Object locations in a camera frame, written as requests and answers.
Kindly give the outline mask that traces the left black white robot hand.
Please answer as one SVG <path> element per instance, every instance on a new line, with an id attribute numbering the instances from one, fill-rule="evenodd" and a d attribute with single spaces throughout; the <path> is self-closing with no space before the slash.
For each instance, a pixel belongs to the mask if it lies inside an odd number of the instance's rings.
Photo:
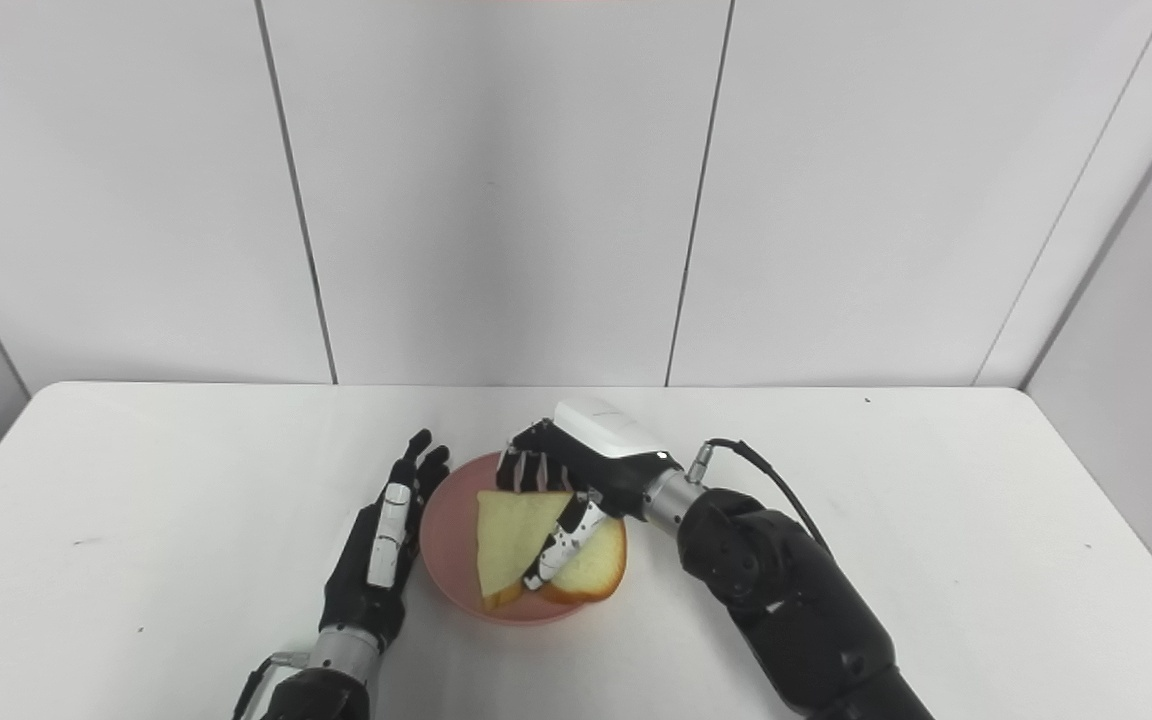
<path id="1" fill-rule="evenodd" d="M 420 429 L 394 462 L 376 501 L 358 511 L 338 564 L 326 579 L 323 630 L 353 628 L 387 650 L 406 617 L 404 588 L 420 555 L 422 518 L 450 473 L 450 452 Z"/>

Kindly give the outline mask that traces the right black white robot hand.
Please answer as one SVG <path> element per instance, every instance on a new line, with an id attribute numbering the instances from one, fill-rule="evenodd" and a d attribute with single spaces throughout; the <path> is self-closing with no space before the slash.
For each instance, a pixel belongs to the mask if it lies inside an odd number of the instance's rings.
<path id="1" fill-rule="evenodd" d="M 705 492 L 641 423 L 599 397 L 567 397 L 547 418 L 521 430 L 500 454 L 495 486 L 570 492 L 521 575 L 526 591 L 556 579 L 611 520 L 649 521 L 677 533 Z"/>

